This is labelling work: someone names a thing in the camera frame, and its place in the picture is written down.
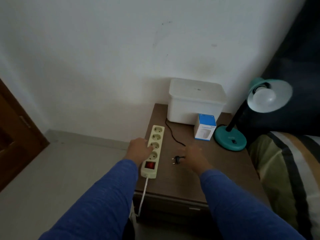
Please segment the dark headboard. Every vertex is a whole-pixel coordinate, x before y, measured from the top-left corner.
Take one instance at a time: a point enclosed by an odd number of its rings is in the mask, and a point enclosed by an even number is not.
[[[248,143],[268,131],[320,136],[320,0],[306,0],[285,40],[262,74],[293,87],[286,106],[271,113],[246,108],[237,126]]]

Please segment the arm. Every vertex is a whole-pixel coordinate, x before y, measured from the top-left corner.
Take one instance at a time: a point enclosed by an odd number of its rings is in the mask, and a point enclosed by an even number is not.
[[[98,180],[39,240],[122,239],[127,223],[138,166],[152,152],[142,138],[130,142],[124,160]]]
[[[199,175],[211,215],[224,239],[304,239],[292,226],[212,166],[195,145],[180,160]]]

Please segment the white power cord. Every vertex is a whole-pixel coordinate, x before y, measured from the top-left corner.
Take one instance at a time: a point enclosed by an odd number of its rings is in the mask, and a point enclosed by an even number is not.
[[[143,202],[144,196],[145,196],[145,194],[146,194],[146,189],[147,189],[148,179],[149,179],[149,178],[147,177],[147,178],[146,178],[146,184],[144,185],[144,190],[143,190],[143,194],[142,194],[142,198],[141,198],[140,206],[139,206],[138,215],[136,215],[137,217],[139,217],[139,216],[140,216],[140,213],[141,213],[142,202]]]

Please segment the drawer handle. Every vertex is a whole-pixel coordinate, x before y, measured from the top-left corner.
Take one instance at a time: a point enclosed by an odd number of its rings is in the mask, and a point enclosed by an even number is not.
[[[190,210],[195,210],[195,211],[199,211],[200,209],[199,208],[192,208],[192,207],[189,207]]]

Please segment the teal lamp base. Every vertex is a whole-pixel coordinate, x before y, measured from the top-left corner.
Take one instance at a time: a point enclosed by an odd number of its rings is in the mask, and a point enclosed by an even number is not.
[[[219,126],[215,129],[213,137],[214,140],[223,148],[230,151],[241,151],[247,145],[245,136],[235,128],[230,132],[226,131],[227,126]]]

